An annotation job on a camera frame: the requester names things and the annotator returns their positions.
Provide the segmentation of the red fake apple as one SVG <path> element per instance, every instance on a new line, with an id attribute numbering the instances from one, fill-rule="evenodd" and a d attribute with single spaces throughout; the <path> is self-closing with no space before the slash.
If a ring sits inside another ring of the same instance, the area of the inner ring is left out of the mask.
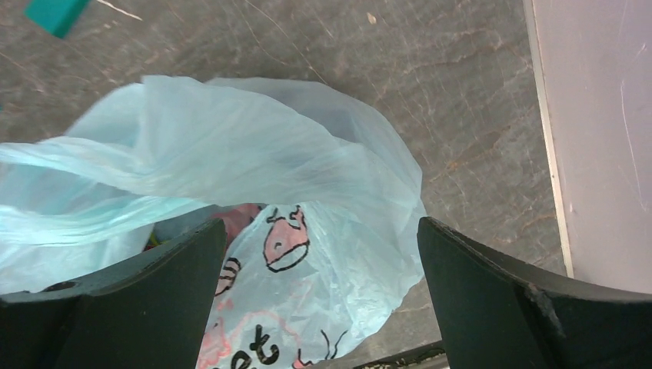
<path id="1" fill-rule="evenodd" d="M 227 245 L 230 245 L 242 230 L 254 221 L 260 211 L 260 205 L 241 204 L 229 211 L 213 214 L 211 217 L 214 219 L 220 219 L 224 222 L 227 235 Z"/>

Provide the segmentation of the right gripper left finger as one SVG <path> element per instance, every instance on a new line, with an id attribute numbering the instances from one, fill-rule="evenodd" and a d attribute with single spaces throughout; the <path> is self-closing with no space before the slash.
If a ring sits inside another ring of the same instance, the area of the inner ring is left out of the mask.
<path id="1" fill-rule="evenodd" d="M 193 368 L 226 248 L 213 219 L 39 292 L 1 297 L 3 368 Z"/>

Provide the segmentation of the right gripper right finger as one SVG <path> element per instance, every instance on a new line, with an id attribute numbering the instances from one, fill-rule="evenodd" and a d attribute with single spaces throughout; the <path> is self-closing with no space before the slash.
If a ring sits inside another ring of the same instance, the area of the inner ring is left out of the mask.
<path id="1" fill-rule="evenodd" d="M 649 368 L 651 296 L 555 274 L 433 218 L 424 276 L 452 368 Z"/>

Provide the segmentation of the light blue plastic bag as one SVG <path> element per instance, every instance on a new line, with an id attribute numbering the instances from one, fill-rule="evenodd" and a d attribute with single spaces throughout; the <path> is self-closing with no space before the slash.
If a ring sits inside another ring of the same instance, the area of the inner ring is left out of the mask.
<path id="1" fill-rule="evenodd" d="M 193 368 L 306 368 L 424 276 L 422 173 L 391 123 L 311 81 L 152 75 L 63 135 L 1 146 L 1 297 L 162 245 L 241 204 Z"/>

